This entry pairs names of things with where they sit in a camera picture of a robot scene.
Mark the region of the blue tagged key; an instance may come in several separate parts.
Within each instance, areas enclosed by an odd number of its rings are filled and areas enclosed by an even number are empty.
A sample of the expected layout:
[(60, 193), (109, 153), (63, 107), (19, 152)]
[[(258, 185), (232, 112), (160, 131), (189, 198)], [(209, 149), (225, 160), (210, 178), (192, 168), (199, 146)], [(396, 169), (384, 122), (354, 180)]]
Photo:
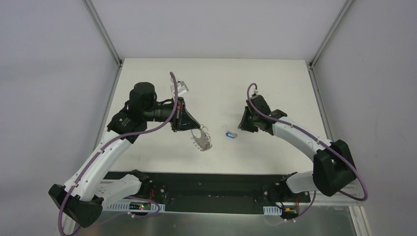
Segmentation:
[(225, 135), (226, 135), (226, 137), (229, 137), (229, 138), (232, 138), (232, 139), (235, 139), (238, 136), (236, 133), (229, 132), (229, 131), (226, 132)]

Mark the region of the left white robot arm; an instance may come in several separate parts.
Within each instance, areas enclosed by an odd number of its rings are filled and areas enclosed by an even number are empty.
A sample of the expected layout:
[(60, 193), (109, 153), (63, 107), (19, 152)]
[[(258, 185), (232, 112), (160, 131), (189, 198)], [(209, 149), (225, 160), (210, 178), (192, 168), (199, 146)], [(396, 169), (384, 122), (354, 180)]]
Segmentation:
[(91, 226), (109, 205), (135, 195), (151, 198), (150, 177), (138, 170), (128, 172), (109, 184), (102, 181), (110, 168), (140, 135), (151, 132), (149, 122), (169, 124), (172, 131), (199, 129), (200, 124), (187, 111), (183, 95), (188, 88), (180, 81), (171, 85), (172, 98), (158, 101), (155, 87), (139, 82), (129, 93), (124, 107), (107, 126), (100, 144), (81, 168), (63, 185), (54, 184), (49, 196), (60, 210), (80, 227)]

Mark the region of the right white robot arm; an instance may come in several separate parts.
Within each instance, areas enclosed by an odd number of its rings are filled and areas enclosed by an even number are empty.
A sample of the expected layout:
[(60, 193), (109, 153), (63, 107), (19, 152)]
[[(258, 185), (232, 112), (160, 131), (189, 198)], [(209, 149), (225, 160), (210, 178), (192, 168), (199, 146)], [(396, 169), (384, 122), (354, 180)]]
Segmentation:
[(311, 134), (283, 111), (272, 111), (261, 95), (248, 98), (246, 104), (240, 130), (267, 132), (291, 144), (313, 163), (311, 171), (289, 174), (279, 182), (281, 199), (290, 202), (304, 191), (319, 191), (331, 197), (356, 180), (355, 164), (344, 141)]

